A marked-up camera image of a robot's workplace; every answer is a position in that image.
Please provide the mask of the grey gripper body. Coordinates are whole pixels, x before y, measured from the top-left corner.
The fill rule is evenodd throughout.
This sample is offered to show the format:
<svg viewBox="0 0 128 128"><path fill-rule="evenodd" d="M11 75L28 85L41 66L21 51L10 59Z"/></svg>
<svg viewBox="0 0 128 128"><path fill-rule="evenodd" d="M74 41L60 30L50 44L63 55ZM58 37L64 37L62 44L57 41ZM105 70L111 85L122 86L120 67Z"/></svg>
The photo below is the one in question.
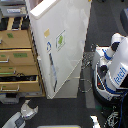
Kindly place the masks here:
<svg viewBox="0 0 128 128"><path fill-rule="evenodd" d="M29 106L22 106L21 107L21 114L25 120L29 120L35 115L35 112Z"/></svg>

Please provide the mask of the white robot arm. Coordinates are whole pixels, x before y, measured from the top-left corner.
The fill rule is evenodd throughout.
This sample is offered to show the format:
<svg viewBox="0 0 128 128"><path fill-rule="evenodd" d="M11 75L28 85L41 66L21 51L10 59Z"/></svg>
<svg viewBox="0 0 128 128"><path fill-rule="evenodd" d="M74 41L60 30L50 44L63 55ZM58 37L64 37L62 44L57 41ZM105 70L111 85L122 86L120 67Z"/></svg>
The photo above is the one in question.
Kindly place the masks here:
<svg viewBox="0 0 128 128"><path fill-rule="evenodd" d="M30 108L29 100L26 100L21 107L21 110L14 114L2 128L24 128L26 121L33 118L38 113L38 108Z"/></svg>

